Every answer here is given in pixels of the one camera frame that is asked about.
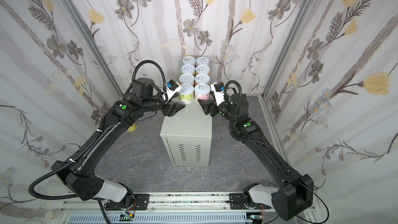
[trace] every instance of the gray metal cabinet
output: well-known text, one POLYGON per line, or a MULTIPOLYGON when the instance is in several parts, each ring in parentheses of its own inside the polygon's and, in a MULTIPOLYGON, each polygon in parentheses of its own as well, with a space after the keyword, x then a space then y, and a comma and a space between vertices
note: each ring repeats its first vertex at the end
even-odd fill
MULTIPOLYGON (((178 98, 172 103, 180 103, 178 98)), ((163 120, 160 137, 174 165, 208 167, 212 117, 194 101, 163 120)))

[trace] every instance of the floral wallpaper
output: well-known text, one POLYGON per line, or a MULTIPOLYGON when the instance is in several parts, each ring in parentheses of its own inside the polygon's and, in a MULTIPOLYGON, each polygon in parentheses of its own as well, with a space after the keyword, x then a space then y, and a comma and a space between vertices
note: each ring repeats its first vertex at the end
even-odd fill
MULTIPOLYGON (((122 90, 151 59, 178 79, 185 56, 210 59, 211 80, 261 94, 302 0, 72 0, 122 90)), ((155 67, 141 76, 157 84, 155 67)))
POLYGON ((315 0, 266 94, 328 223, 398 221, 397 9, 396 0, 315 0))
MULTIPOLYGON (((28 186, 75 152, 118 97, 59 0, 0 5, 0 219, 52 223, 62 201, 33 198, 28 186)), ((90 17, 94 36, 103 18, 90 17)), ((67 193, 56 177, 37 190, 67 193)))

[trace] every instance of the tin can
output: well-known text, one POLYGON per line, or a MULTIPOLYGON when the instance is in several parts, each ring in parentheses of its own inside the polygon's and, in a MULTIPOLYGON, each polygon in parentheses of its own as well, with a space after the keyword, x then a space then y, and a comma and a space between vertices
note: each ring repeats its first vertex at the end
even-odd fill
POLYGON ((182 64, 196 66, 196 59, 193 56, 186 56, 182 58, 182 64))
POLYGON ((191 84, 193 86, 194 82, 195 82, 195 77, 190 73, 185 73, 180 76, 181 84, 191 84))
POLYGON ((196 66, 196 73, 200 74, 200 73, 205 73, 207 75, 210 75, 210 67, 206 66, 206 65, 199 65, 196 66))
POLYGON ((205 73, 197 74, 197 75, 195 76, 195 84, 194 84, 194 86, 196 86, 196 85, 198 85, 198 84, 201 84, 201 83, 210 85, 210 76, 208 76, 208 75, 205 74, 205 73))
POLYGON ((183 104, 192 103, 195 97, 193 93, 193 86, 191 84, 182 84, 181 89, 178 92, 178 97, 183 104))
POLYGON ((196 75, 195 66, 194 65, 189 65, 189 64, 182 65, 181 74, 183 75, 185 73, 191 73, 193 76, 195 76, 196 75))
POLYGON ((208 100, 210 97, 210 86, 207 84, 198 84, 195 86, 195 99, 196 101, 198 99, 203 99, 203 100, 208 100))
POLYGON ((196 66, 199 66, 199 65, 208 66, 209 64, 210 64, 210 60, 207 57, 201 56, 196 59, 196 66))

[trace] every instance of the gray floor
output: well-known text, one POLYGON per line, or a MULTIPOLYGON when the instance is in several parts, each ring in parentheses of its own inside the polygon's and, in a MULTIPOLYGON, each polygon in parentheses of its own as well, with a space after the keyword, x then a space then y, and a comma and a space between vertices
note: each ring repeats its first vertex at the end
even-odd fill
MULTIPOLYGON (((257 97, 248 96, 248 102, 249 116, 270 139, 257 97)), ((134 191, 241 191, 251 183, 273 182, 251 150, 232 139, 228 121, 220 115, 212 120, 209 167, 172 166, 159 136, 162 122, 158 112, 138 122, 135 131, 123 133, 99 162, 96 174, 134 191)))

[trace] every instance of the black cable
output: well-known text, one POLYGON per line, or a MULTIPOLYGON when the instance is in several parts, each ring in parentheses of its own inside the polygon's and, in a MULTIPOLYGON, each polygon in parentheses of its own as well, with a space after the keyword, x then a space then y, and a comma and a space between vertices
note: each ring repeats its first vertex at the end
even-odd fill
POLYGON ((266 222, 266 223, 263 223, 263 224, 271 223, 271 222, 275 221, 278 217, 279 217, 279 216, 277 216, 277 217, 276 217, 275 219, 273 219, 272 221, 269 221, 269 222, 266 222))
POLYGON ((146 119, 149 119, 149 118, 151 118, 151 117, 147 117, 147 118, 144 118, 144 119, 137 119, 138 121, 144 121, 144 120, 146 120, 146 119))
POLYGON ((105 219, 106 224, 112 224, 112 223, 108 220, 108 217, 107 217, 106 214, 105 214, 105 210, 103 209, 102 202, 101 202, 101 201, 98 201, 98 204, 99 204, 99 208, 101 209, 102 216, 103 216, 103 218, 105 219))
POLYGON ((328 209, 328 207, 326 206, 325 202, 322 201, 322 199, 321 199, 317 194, 315 194, 312 190, 310 190, 309 188, 307 188, 307 187, 306 187, 304 184, 302 184, 299 180, 296 179, 295 181, 297 181, 298 183, 300 183, 301 186, 305 187, 307 190, 311 191, 316 197, 318 197, 318 199, 321 200, 321 202, 325 205, 326 211, 328 212, 328 216, 326 217, 326 220, 324 220, 324 221, 322 221, 322 222, 311 222, 311 221, 307 221, 306 219, 303 219, 303 218, 301 218, 301 217, 298 216, 298 215, 297 215, 296 217, 299 217, 301 220, 306 221, 306 222, 308 222, 308 223, 312 223, 312 224, 322 224, 322 223, 325 223, 325 222, 329 219, 329 209, 328 209))
POLYGON ((74 157, 72 160, 67 162, 64 166, 62 166, 56 170, 53 170, 52 172, 49 172, 49 173, 45 174, 44 176, 39 177, 38 179, 36 179, 35 181, 33 181, 31 183, 31 185, 28 188, 28 192, 29 192, 29 194, 31 194, 31 196, 39 198, 39 199, 43 199, 43 200, 62 200, 62 199, 78 197, 76 194, 59 195, 59 196, 42 195, 42 194, 36 192, 35 186, 37 184, 39 184, 40 182, 42 182, 43 180, 61 172, 61 171, 66 170, 69 166, 76 163, 82 156, 84 156, 84 154, 97 142, 98 138, 101 137, 101 135, 103 133, 102 130, 103 130, 103 124, 104 124, 106 115, 107 115, 107 112, 104 115, 102 115, 101 121, 99 122, 99 127, 97 129, 97 132, 96 132, 95 136, 93 137, 93 139, 91 140, 91 142, 76 157, 74 157))
POLYGON ((155 65, 159 69, 159 72, 160 72, 160 75, 162 76, 162 81, 163 81, 163 86, 162 86, 163 92, 164 92, 164 94, 166 96, 166 99, 164 101, 162 100, 162 97, 160 97, 160 101, 163 102, 163 103, 168 102, 169 98, 168 98, 167 93, 166 93, 166 78, 164 77, 163 70, 159 66, 159 64, 157 64, 156 62, 151 61, 151 60, 145 60, 145 61, 142 61, 142 62, 137 64, 137 66, 134 68, 134 71, 133 71, 132 76, 131 76, 131 83, 130 83, 129 87, 127 88, 126 92, 123 94, 123 96, 125 96, 128 92, 130 92, 130 90, 132 89, 132 81, 135 80, 135 76, 137 75, 138 69, 142 65, 144 65, 145 63, 151 63, 151 64, 155 65))

